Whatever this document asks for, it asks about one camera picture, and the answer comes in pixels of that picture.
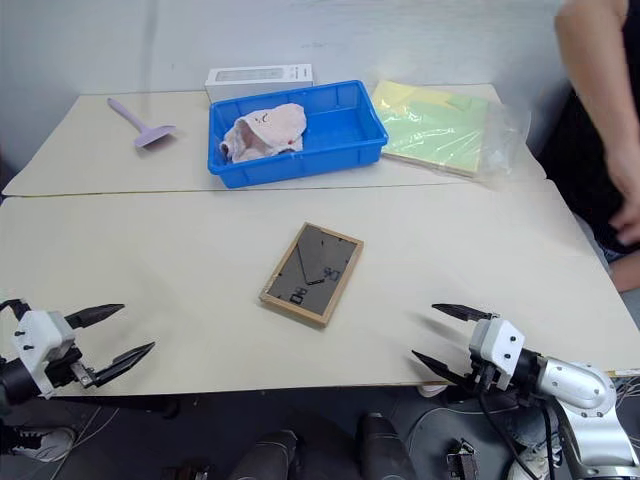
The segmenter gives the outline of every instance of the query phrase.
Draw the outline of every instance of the white wall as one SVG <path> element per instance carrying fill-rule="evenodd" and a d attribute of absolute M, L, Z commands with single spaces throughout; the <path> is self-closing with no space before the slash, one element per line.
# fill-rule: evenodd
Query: white wall
<path fill-rule="evenodd" d="M 493 83 L 544 135 L 560 0 L 0 0 L 0 142 L 20 169 L 80 93 L 200 89 L 209 67 L 313 63 L 319 83 Z"/>

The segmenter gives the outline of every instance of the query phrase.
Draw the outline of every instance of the cloth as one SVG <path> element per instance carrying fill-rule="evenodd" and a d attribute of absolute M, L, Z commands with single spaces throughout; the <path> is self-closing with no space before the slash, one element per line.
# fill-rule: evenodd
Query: cloth
<path fill-rule="evenodd" d="M 548 412 L 551 418 L 551 445 L 557 449 L 560 447 L 558 417 L 552 410 Z M 544 416 L 538 407 L 520 408 L 509 412 L 504 418 L 504 426 L 520 445 L 535 449 L 544 448 L 547 436 Z"/>
<path fill-rule="evenodd" d="M 629 0 L 623 36 L 636 111 L 640 112 L 640 0 Z M 602 140 L 575 92 L 569 95 L 538 161 L 569 208 L 589 224 L 600 245 L 624 254 L 640 249 L 640 244 L 618 242 L 616 230 L 609 225 L 624 199 L 609 178 Z"/>
<path fill-rule="evenodd" d="M 307 128 L 304 108 L 287 103 L 271 110 L 256 110 L 238 118 L 220 143 L 222 153 L 233 162 L 271 157 L 302 150 Z"/>

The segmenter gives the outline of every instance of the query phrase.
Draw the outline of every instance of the table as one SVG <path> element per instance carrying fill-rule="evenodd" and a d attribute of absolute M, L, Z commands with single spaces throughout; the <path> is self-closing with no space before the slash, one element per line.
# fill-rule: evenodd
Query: table
<path fill-rule="evenodd" d="M 640 332 L 563 205 L 549 181 L 10 198 L 0 290 L 67 314 L 125 303 L 78 332 L 96 367 L 157 342 L 111 384 L 66 395 L 434 381 L 410 350 L 466 371 L 473 329 L 436 302 L 498 311 L 546 355 L 638 367 Z M 365 242 L 325 330 L 258 300 L 304 221 Z"/>
<path fill-rule="evenodd" d="M 434 87 L 499 101 L 491 85 Z M 7 196 L 226 190 L 207 170 L 209 99 L 204 91 L 112 95 L 148 125 L 176 124 L 175 139 L 136 149 L 135 128 L 107 106 L 106 95 L 82 95 L 31 162 L 9 183 Z M 523 145 L 511 181 L 545 173 Z M 467 183 L 468 180 L 382 158 L 360 169 L 250 189 L 343 188 Z"/>

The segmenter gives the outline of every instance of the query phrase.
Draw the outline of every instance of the black wire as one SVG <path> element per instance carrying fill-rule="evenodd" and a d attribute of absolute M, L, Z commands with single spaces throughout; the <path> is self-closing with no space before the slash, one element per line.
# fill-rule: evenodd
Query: black wire
<path fill-rule="evenodd" d="M 553 467 L 553 448 L 551 447 L 551 418 L 547 411 L 547 404 L 544 403 L 540 407 L 542 415 L 544 416 L 544 430 L 547 436 L 547 461 L 549 462 L 549 480 L 556 480 L 556 472 Z"/>
<path fill-rule="evenodd" d="M 480 395 L 478 395 L 478 402 L 480 403 L 480 408 L 482 409 L 482 413 L 484 413 L 485 417 L 487 418 L 487 421 L 491 424 L 491 426 L 498 433 L 498 435 L 500 435 L 500 438 L 502 439 L 504 444 L 507 446 L 507 448 L 511 452 L 511 456 L 513 457 L 513 460 L 518 462 L 518 465 L 522 467 L 522 469 L 527 473 L 527 475 L 531 477 L 532 480 L 539 480 L 538 477 L 536 477 L 536 475 L 531 471 L 529 467 L 527 467 L 527 465 L 522 461 L 522 459 L 518 455 L 518 452 L 516 451 L 516 446 L 513 444 L 513 440 L 511 439 L 509 434 L 504 430 L 504 428 L 498 425 L 498 423 L 495 421 L 495 419 L 491 415 L 491 412 L 487 408 L 487 403 L 484 397 L 484 393 L 481 393 Z"/>

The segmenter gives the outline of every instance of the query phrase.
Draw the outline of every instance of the person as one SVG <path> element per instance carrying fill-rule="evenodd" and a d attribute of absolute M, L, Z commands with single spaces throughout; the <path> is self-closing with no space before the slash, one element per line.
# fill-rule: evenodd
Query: person
<path fill-rule="evenodd" d="M 556 16 L 574 90 L 538 160 L 592 229 L 619 292 L 640 288 L 640 1 L 572 0 Z"/>

